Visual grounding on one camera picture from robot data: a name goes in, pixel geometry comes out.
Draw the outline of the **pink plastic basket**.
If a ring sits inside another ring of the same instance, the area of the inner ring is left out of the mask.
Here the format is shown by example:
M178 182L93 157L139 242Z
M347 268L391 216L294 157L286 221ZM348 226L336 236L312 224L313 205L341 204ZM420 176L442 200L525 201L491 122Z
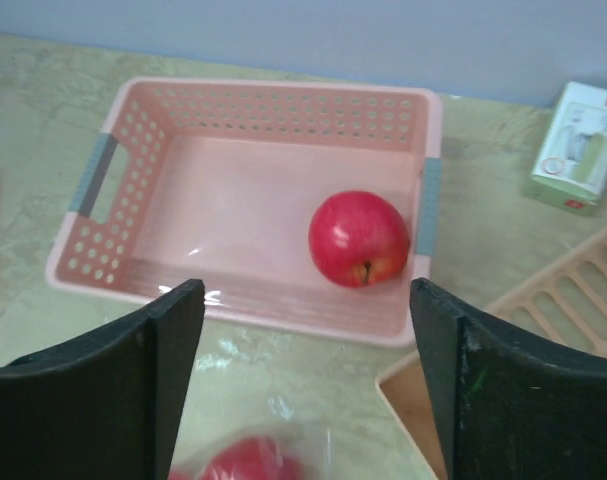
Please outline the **pink plastic basket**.
M55 287L147 303L190 278L209 317L385 347L415 340L431 272L443 104L426 89L137 77L118 91L50 253ZM307 246L330 195L375 193L412 242L404 272L324 279Z

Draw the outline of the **clear zip bag red apples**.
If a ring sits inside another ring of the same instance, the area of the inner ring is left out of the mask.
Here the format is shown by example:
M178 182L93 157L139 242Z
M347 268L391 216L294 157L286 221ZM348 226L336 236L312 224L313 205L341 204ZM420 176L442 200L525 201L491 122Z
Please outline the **clear zip bag red apples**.
M316 422L244 427L170 467L170 479L306 480L332 477L332 434Z

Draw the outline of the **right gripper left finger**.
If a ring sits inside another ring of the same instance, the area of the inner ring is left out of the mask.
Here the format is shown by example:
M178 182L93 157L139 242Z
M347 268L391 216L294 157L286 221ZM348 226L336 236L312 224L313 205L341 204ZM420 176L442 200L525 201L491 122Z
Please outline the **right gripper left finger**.
M190 279L0 367L0 479L165 479L204 323Z

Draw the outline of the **small white box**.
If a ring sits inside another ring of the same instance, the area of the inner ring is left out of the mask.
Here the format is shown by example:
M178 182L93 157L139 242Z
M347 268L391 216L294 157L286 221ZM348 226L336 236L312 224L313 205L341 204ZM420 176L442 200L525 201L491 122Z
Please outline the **small white box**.
M607 89L571 81L553 110L525 196L592 215L607 185Z

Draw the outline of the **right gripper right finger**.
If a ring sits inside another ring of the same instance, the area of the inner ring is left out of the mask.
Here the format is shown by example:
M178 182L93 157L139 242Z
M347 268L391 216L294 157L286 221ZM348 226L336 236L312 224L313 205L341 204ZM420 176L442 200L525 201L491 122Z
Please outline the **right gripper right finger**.
M607 479L607 359L425 278L410 312L451 479Z

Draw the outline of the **orange desk file organizer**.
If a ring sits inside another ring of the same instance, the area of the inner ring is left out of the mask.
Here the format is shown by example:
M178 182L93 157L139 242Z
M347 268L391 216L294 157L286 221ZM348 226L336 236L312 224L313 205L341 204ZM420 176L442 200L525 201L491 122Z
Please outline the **orange desk file organizer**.
M607 359L607 228L482 309L547 340ZM431 479L449 478L418 347L377 389Z

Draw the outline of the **fake red apple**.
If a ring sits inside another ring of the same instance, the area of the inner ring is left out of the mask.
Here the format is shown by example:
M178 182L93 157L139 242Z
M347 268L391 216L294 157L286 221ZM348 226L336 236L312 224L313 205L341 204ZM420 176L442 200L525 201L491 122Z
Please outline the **fake red apple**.
M402 273L411 241L408 227L387 200L367 191L336 193L312 215L308 246L330 282L362 288Z

